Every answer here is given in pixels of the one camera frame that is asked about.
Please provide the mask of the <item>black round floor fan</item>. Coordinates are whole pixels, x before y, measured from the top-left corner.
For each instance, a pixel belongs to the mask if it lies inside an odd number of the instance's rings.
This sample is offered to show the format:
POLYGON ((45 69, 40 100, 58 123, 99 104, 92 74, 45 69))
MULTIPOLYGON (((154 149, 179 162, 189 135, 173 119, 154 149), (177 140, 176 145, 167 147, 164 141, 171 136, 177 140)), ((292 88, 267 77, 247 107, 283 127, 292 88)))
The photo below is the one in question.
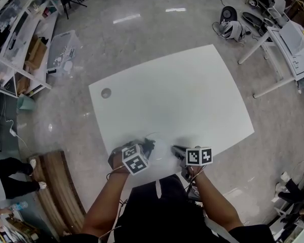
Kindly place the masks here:
POLYGON ((220 15, 220 24, 223 22, 237 21, 238 15, 235 8, 224 6, 220 15))

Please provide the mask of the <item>person's left forearm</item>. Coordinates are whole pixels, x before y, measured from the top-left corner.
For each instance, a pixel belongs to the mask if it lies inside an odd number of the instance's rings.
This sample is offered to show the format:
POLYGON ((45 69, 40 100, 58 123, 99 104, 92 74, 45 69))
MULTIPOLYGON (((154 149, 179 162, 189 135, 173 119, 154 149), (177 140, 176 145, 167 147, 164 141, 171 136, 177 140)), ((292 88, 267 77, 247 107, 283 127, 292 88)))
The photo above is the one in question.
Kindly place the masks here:
POLYGON ((129 176, 124 166, 111 172, 106 184, 87 212, 81 233, 107 240, 118 215, 121 194, 129 176))

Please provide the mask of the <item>white side table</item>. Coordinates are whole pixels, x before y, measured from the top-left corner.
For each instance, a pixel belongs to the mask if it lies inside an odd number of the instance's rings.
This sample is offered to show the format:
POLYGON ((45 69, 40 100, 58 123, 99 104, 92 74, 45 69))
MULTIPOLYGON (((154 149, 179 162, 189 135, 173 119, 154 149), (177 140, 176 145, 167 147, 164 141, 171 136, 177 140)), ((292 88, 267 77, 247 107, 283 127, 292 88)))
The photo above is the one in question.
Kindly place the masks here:
POLYGON ((279 34, 279 29, 275 27, 268 27, 259 41, 238 60, 238 64, 244 63, 260 47, 263 48, 264 57, 270 61, 279 80, 262 92, 253 94, 253 98, 259 98, 283 85, 304 78, 304 55, 293 56, 279 34))

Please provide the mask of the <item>person's right forearm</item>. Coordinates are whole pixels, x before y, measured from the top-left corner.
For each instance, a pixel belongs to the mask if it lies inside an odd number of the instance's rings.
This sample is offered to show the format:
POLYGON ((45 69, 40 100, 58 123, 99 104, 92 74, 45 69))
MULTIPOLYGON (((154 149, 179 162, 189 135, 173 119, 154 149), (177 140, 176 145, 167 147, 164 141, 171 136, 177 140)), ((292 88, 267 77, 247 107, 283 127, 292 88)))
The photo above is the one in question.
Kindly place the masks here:
POLYGON ((216 189, 203 171, 197 172, 195 183, 207 216, 226 231, 243 224, 234 206, 216 189))

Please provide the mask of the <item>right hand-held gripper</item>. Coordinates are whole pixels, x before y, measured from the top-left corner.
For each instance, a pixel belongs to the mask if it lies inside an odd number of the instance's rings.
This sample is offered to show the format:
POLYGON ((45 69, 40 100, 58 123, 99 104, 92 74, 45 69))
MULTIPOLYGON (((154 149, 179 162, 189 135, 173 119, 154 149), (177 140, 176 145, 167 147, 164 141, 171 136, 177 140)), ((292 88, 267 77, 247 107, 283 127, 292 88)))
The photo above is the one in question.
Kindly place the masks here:
POLYGON ((194 180, 206 165, 213 163, 211 147, 188 148, 174 145, 171 151, 177 159, 181 160, 181 175, 185 180, 194 180))

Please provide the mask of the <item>mint green paper bag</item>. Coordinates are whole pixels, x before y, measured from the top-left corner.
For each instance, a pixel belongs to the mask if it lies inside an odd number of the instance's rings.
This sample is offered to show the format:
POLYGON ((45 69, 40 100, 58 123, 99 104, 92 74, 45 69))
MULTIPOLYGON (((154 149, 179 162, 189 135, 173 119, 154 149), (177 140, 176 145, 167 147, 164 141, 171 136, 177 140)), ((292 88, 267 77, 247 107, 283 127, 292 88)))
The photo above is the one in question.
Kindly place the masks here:
POLYGON ((21 111, 33 111, 35 109, 35 101, 24 95, 21 94, 17 99, 17 112, 21 111))

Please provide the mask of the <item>clear plastic water bottle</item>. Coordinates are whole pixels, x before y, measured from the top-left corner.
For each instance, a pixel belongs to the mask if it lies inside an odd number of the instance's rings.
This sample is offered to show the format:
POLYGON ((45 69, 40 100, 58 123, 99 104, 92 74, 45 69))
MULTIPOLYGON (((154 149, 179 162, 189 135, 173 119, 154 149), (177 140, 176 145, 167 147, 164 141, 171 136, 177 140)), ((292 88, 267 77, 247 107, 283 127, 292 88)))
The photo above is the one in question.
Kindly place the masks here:
POLYGON ((26 201, 21 201, 17 202, 15 204, 12 204, 9 209, 14 212, 14 211, 21 211, 24 210, 28 207, 28 203, 26 201))

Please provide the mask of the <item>wooden bench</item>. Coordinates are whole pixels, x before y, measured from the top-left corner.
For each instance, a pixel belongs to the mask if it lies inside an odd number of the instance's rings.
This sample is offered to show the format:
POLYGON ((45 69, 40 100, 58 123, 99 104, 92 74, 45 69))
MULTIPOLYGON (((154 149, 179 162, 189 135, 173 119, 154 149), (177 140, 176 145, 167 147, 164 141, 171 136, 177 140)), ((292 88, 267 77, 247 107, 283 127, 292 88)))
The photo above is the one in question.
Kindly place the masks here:
POLYGON ((68 169, 62 150, 43 155, 33 155, 36 160, 33 179, 46 182, 47 188, 39 190, 37 197, 58 237, 81 231, 86 214, 68 169))

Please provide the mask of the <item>white plate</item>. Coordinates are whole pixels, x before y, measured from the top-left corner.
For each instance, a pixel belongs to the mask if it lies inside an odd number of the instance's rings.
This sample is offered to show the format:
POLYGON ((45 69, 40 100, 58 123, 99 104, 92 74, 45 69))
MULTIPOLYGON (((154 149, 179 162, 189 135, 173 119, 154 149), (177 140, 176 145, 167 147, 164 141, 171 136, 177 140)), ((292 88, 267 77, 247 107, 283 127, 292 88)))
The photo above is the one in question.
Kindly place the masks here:
POLYGON ((149 161, 159 161, 164 160, 169 152, 171 152, 171 145, 166 138, 160 132, 154 132, 147 134, 146 139, 154 141, 154 148, 151 151, 148 160, 149 161))

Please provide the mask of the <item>brown cardboard box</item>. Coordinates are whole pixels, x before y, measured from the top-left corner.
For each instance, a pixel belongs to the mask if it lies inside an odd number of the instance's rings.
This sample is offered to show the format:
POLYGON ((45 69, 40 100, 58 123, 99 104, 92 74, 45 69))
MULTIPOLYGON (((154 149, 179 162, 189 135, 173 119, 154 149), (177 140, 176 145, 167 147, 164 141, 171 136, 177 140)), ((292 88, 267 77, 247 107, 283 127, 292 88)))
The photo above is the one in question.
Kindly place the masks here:
POLYGON ((24 65, 32 71, 39 69, 46 50, 47 46, 43 43, 42 38, 34 34, 27 50, 24 65))

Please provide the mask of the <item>grey backpack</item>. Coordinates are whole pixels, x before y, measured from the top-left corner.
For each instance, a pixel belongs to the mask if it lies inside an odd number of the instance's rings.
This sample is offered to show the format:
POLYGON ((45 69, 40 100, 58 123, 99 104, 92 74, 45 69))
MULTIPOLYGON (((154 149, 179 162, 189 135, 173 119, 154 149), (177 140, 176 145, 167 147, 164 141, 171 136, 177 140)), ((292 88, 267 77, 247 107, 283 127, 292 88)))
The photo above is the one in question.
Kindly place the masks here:
POLYGON ((239 42, 243 36, 243 25, 239 21, 223 21, 219 25, 219 32, 224 39, 234 39, 239 42))

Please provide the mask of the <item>white mesh chair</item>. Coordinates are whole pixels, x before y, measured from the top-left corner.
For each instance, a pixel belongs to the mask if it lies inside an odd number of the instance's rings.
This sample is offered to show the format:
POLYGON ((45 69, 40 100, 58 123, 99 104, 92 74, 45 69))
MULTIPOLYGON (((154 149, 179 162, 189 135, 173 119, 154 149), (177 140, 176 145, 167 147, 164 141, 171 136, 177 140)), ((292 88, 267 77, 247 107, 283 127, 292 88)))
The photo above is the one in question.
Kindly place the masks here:
POLYGON ((274 0, 267 8, 267 12, 281 27, 289 21, 288 16, 285 14, 285 6, 285 0, 274 0))

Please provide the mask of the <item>person's body in black clothing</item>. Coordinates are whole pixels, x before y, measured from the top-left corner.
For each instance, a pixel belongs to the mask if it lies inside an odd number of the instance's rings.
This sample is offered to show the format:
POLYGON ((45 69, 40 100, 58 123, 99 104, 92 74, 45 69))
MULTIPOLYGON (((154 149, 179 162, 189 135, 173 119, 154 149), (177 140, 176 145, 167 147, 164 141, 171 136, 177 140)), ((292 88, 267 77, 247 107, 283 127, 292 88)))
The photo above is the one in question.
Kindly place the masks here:
MULTIPOLYGON (((115 243, 229 243, 205 224, 204 206, 189 202, 177 175, 132 189, 114 232, 115 243)), ((227 231, 238 243, 275 243, 268 226, 252 225, 227 231)))

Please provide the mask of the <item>black oval tray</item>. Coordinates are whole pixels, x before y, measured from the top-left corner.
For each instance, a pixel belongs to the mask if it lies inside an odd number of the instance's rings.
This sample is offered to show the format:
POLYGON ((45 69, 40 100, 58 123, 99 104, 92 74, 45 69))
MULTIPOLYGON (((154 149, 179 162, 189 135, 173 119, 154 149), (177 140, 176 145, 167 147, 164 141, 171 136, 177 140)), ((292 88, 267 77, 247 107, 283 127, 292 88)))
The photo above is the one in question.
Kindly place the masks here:
POLYGON ((260 28, 263 24, 263 21, 260 18, 248 12, 243 12, 242 18, 255 28, 260 28))

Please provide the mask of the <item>white metal shelf rack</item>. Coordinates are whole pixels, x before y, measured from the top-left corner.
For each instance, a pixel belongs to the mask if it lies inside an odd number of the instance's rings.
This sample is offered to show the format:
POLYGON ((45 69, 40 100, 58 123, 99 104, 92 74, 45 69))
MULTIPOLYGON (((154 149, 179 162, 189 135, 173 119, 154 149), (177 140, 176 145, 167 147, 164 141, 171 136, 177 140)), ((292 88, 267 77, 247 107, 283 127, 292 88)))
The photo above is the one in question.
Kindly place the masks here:
POLYGON ((0 1, 0 92, 18 98, 32 97, 51 86, 47 82, 47 61, 60 11, 54 0, 0 1), (39 69, 24 65, 33 35, 47 46, 39 69))

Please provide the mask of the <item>white microwave oven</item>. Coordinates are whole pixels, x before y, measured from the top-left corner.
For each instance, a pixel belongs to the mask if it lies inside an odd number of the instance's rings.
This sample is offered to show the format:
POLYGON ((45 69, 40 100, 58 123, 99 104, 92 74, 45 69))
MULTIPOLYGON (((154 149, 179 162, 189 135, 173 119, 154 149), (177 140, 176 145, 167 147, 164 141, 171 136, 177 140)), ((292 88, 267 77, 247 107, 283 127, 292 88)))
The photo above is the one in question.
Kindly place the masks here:
POLYGON ((280 30, 280 36, 292 56, 304 55, 304 28, 296 22, 288 21, 280 30))

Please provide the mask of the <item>clear plastic storage bin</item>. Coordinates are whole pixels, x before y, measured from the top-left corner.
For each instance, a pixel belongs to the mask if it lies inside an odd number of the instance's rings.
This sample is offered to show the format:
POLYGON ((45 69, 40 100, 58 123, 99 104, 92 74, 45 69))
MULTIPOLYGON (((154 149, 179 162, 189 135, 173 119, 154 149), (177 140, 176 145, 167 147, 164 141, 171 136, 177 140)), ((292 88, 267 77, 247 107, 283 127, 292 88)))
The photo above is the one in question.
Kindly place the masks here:
POLYGON ((74 30, 55 35, 50 43, 47 60, 47 74, 59 76, 70 73, 74 58, 82 44, 74 30))

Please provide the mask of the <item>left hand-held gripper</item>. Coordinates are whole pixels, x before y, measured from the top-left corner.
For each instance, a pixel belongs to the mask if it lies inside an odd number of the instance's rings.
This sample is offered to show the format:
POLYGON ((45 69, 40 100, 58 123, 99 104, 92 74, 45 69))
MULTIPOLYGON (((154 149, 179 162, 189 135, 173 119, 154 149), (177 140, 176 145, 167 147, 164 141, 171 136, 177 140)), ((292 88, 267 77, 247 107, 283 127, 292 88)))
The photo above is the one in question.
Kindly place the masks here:
POLYGON ((142 143, 130 142, 115 148, 108 157, 108 164, 112 172, 126 169, 131 175, 137 175, 148 169, 148 159, 154 147, 144 149, 142 143))

